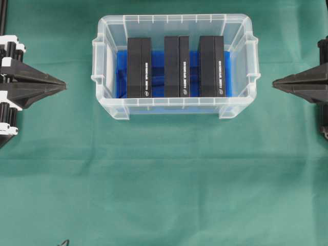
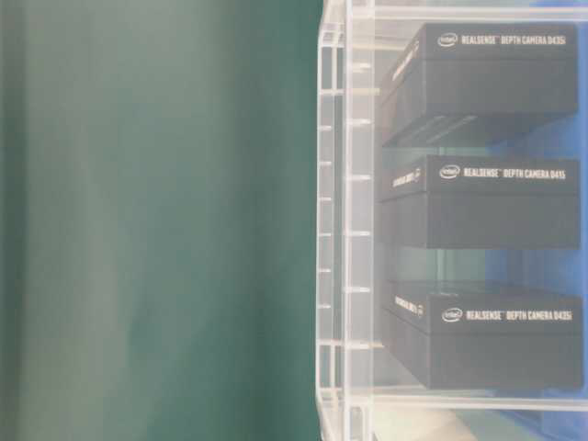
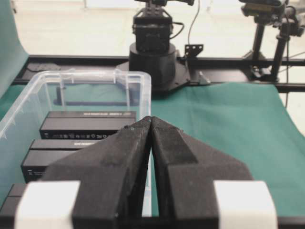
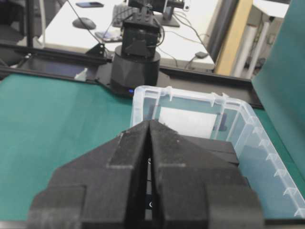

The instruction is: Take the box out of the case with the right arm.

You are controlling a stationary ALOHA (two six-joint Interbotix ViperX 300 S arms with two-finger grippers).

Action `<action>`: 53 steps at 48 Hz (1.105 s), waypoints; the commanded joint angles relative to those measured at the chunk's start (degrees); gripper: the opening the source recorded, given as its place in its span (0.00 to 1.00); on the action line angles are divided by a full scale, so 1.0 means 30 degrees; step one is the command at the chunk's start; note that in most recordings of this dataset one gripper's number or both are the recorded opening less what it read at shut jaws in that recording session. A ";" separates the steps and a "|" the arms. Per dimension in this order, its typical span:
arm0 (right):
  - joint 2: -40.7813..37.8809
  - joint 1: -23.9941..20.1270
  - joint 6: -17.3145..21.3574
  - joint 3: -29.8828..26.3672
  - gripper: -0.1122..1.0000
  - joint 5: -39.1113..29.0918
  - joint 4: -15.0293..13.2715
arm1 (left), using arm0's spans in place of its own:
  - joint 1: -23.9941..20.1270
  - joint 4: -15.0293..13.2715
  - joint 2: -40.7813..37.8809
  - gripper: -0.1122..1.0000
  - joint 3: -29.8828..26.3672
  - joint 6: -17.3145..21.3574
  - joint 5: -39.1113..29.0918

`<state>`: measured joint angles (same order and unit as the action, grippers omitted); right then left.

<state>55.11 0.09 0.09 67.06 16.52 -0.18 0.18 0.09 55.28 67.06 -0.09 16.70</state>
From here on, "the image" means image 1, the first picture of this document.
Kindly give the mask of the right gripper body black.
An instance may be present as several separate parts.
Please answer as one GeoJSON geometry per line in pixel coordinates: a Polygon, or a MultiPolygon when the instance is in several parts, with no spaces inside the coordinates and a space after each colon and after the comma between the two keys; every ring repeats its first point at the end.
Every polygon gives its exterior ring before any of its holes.
{"type": "MultiPolygon", "coordinates": [[[[319,54],[320,54],[320,66],[327,70],[327,37],[318,42],[319,54]]],[[[324,85],[322,92],[323,96],[320,99],[320,133],[327,140],[327,83],[324,85]]]]}

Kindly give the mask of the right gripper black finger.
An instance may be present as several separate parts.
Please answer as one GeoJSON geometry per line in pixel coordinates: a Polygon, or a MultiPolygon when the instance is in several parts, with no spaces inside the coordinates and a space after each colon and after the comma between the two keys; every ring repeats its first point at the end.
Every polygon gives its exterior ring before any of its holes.
{"type": "Polygon", "coordinates": [[[327,83],[327,63],[273,81],[273,86],[327,83]]]}
{"type": "Polygon", "coordinates": [[[315,104],[320,103],[324,90],[324,86],[274,86],[274,88],[286,93],[291,93],[315,104]]]}

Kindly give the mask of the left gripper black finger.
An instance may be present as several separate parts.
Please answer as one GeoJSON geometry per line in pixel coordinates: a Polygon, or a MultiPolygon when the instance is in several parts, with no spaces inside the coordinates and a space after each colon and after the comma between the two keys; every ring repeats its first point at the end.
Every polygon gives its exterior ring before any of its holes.
{"type": "Polygon", "coordinates": [[[19,60],[2,60],[1,74],[18,82],[42,83],[66,87],[66,83],[19,60]]]}
{"type": "Polygon", "coordinates": [[[33,103],[66,88],[66,85],[55,84],[1,84],[1,91],[7,93],[5,99],[1,99],[1,101],[27,109],[33,103]]]}

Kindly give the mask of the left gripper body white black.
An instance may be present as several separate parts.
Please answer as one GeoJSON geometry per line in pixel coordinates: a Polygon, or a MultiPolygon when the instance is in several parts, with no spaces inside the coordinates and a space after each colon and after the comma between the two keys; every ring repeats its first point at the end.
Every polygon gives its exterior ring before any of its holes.
{"type": "MultiPolygon", "coordinates": [[[[22,61],[26,47],[16,35],[1,36],[1,68],[13,65],[13,60],[22,61]]],[[[1,87],[1,135],[17,135],[17,113],[22,107],[9,99],[9,89],[1,87]]]]}

